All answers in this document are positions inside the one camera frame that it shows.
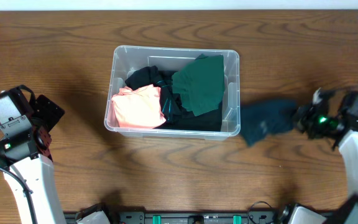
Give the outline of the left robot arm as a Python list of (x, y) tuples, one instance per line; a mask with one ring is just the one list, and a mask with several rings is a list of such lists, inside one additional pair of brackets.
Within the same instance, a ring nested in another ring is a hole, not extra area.
[(50, 152), (53, 127), (64, 110), (19, 85), (0, 93), (0, 171), (22, 223), (65, 223)]

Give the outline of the dark green garment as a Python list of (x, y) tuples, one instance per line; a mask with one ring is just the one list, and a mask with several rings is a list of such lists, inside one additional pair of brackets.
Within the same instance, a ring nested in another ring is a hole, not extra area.
[(181, 106), (195, 116), (216, 110), (223, 100), (224, 57), (199, 55), (172, 76), (174, 93)]

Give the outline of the clear plastic storage bin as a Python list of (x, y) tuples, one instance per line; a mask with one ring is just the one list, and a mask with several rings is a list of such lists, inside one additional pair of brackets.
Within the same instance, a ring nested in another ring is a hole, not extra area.
[[(121, 128), (111, 104), (113, 95), (125, 87), (124, 81), (136, 70), (157, 66), (159, 70), (179, 71), (199, 55), (224, 57), (225, 92), (223, 96), (222, 126), (217, 131), (186, 131), (180, 129)], [(239, 134), (241, 130), (240, 107), (240, 57), (235, 50), (181, 49), (166, 47), (118, 46), (113, 55), (104, 126), (107, 130), (127, 137), (195, 138), (223, 141)]]

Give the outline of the large black garment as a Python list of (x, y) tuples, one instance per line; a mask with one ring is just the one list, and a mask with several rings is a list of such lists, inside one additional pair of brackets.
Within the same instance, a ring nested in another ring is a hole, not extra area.
[(181, 115), (174, 115), (172, 123), (165, 122), (157, 129), (220, 132), (223, 121), (222, 107), (223, 103), (220, 102), (216, 110), (195, 116), (192, 111), (187, 111), (181, 106)]

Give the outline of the pink garment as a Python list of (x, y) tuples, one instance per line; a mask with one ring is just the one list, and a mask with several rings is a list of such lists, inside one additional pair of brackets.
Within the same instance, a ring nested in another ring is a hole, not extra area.
[(161, 88), (153, 85), (136, 90), (125, 86), (111, 98), (114, 115), (120, 128), (152, 129), (166, 119), (160, 105)]

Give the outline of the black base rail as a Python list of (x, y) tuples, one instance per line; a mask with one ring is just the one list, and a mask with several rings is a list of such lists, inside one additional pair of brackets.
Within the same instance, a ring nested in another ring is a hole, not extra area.
[(124, 224), (269, 224), (280, 223), (277, 212), (248, 213), (148, 213), (119, 212), (108, 215), (111, 223)]

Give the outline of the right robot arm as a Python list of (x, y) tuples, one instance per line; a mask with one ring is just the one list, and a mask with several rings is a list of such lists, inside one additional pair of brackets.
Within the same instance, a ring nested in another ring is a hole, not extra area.
[(307, 110), (297, 112), (298, 125), (308, 136), (334, 140), (344, 160), (348, 199), (335, 211), (319, 213), (295, 203), (284, 207), (275, 223), (358, 224), (358, 100), (343, 100), (336, 118), (319, 112), (321, 103), (314, 102)]

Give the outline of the small black garment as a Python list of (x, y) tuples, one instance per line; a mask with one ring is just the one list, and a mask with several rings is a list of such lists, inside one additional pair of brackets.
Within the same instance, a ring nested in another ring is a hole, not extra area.
[(161, 112), (170, 124), (176, 123), (182, 115), (180, 95), (172, 89), (174, 73), (172, 70), (159, 70), (157, 66), (144, 67), (135, 71), (125, 81), (133, 90), (147, 85), (159, 87)]

